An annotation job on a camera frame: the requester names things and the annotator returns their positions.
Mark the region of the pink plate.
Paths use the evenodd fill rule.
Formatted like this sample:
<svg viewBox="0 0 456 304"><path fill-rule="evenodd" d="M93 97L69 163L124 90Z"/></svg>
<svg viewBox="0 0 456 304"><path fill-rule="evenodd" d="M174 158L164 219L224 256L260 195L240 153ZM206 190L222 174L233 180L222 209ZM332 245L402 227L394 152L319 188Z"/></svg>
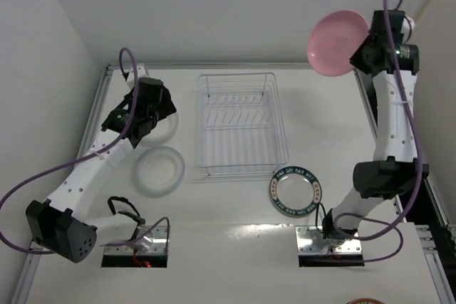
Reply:
<svg viewBox="0 0 456 304"><path fill-rule="evenodd" d="M350 58L368 37L369 24L356 11L335 11L321 19L307 43L307 58L320 75L338 77L351 72Z"/></svg>

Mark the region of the green rimmed white plate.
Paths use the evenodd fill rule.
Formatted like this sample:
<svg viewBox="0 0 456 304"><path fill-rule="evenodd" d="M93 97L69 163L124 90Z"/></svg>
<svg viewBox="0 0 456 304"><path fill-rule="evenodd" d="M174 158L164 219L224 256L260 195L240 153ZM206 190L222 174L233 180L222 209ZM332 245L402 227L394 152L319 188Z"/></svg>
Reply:
<svg viewBox="0 0 456 304"><path fill-rule="evenodd" d="M274 208L294 219L315 212L323 194L315 174L300 166L287 166L277 171L271 178L268 190Z"/></svg>

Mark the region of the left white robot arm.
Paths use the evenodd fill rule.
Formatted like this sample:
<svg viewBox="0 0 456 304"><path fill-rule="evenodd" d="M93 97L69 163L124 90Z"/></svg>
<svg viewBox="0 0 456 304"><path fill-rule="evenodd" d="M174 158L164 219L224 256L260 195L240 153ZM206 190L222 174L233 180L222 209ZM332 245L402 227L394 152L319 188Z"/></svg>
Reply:
<svg viewBox="0 0 456 304"><path fill-rule="evenodd" d="M79 162L45 201L32 201L26 218L33 242L79 263L95 246L145 251L149 233L137 210L88 218L88 210L120 162L155 129L176 113L170 91L140 64L127 76L131 91L109 113L96 133L85 161Z"/></svg>

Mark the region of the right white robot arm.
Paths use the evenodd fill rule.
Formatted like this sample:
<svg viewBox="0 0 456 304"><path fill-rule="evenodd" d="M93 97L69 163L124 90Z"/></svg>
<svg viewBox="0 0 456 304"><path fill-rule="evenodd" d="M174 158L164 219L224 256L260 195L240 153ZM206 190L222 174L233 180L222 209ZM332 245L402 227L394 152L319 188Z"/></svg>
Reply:
<svg viewBox="0 0 456 304"><path fill-rule="evenodd" d="M373 159L353 170L353 188L323 219L323 238L351 239L377 206L399 194L416 194L429 166L416 146L413 96L420 69L419 49L404 42L405 12L375 11L368 37L351 56L355 69L370 75L377 100Z"/></svg>

